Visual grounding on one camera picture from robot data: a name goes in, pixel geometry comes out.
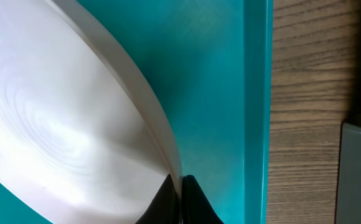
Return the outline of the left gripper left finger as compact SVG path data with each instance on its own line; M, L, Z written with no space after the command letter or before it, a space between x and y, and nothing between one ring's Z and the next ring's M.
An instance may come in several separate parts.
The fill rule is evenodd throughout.
M136 224L178 224L178 195L170 175Z

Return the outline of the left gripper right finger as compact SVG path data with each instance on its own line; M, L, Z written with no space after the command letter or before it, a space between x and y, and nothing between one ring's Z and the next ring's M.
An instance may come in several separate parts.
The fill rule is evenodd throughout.
M223 224L193 175L182 181L183 224Z

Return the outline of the large white plate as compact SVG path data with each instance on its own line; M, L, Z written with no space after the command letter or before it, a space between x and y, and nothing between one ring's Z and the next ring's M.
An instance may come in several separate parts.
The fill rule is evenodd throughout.
M169 122L118 41L76 1L0 0L0 183L52 223L135 223L166 178Z

